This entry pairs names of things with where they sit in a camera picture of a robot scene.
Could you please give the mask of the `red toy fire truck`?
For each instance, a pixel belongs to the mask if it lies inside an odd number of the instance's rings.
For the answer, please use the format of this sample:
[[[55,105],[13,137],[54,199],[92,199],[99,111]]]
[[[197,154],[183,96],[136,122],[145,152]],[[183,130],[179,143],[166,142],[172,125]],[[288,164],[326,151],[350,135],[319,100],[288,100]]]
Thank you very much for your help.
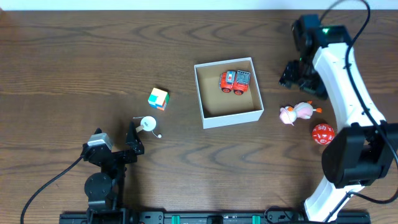
[[[251,73],[242,70],[228,70],[220,75],[219,88],[224,93],[243,95],[249,88]]]

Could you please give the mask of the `white cardboard box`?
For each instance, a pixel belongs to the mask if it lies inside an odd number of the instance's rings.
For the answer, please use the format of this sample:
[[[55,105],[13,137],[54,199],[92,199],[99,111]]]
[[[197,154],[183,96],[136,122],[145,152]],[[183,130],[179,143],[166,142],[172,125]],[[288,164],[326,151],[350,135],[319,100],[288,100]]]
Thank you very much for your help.
[[[221,75],[227,71],[249,72],[248,90],[237,95],[220,88]],[[198,102],[204,129],[255,122],[264,105],[251,57],[196,64],[194,66]]]

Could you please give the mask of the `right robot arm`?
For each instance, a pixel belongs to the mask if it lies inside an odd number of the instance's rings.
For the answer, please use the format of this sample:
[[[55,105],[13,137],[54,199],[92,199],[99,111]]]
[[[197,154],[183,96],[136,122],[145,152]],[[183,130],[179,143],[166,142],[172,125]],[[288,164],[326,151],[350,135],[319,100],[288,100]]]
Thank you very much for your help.
[[[298,60],[290,61],[280,85],[329,99],[338,131],[322,154],[324,176],[303,203],[309,222],[334,222],[352,196],[386,176],[397,160],[397,124],[373,103],[356,65],[345,26],[323,26],[316,14],[292,24]]]

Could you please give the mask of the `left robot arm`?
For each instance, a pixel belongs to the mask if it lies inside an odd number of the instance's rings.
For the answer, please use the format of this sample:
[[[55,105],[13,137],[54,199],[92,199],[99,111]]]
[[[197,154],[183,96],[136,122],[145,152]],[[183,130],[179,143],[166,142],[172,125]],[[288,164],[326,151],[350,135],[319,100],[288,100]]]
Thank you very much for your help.
[[[112,141],[100,128],[83,145],[82,159],[101,168],[100,172],[89,176],[85,182],[88,224],[139,222],[137,212],[122,206],[126,165],[137,162],[138,155],[144,153],[144,146],[133,122],[130,122],[126,134],[126,145],[128,149],[113,152]]]

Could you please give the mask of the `multicoloured puzzle cube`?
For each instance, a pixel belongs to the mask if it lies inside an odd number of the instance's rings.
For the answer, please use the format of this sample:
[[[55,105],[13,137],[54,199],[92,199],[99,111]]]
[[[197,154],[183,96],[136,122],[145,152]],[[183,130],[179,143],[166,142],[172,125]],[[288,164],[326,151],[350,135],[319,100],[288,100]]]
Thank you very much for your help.
[[[164,111],[169,102],[169,93],[158,88],[153,88],[148,98],[151,107]]]

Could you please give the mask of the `white rattle drum toy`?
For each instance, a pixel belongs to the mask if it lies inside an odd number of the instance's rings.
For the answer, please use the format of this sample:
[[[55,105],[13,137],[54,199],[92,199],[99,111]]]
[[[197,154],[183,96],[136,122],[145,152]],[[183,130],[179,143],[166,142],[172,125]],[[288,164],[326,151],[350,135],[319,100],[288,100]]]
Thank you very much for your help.
[[[146,132],[151,132],[155,137],[161,139],[162,135],[161,134],[156,134],[154,132],[156,126],[157,126],[157,121],[153,116],[140,116],[140,117],[134,117],[134,119],[140,119],[140,125],[136,128],[136,132],[139,133],[141,131],[146,131]]]

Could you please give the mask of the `red lettered ball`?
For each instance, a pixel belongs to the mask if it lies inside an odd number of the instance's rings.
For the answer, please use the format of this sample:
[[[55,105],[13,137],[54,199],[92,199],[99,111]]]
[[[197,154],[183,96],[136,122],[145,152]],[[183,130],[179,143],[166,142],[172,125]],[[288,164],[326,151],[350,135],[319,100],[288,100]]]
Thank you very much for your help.
[[[327,145],[334,137],[334,129],[329,124],[318,124],[312,130],[312,138],[317,144]]]

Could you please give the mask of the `pink white toy duck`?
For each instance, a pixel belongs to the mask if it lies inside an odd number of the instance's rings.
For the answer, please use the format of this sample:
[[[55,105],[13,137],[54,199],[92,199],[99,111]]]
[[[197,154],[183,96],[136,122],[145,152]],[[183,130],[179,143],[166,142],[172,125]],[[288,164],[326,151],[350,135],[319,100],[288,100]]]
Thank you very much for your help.
[[[279,118],[284,124],[294,125],[297,118],[310,119],[314,113],[322,113],[321,108],[314,108],[312,101],[305,101],[295,106],[280,108]]]

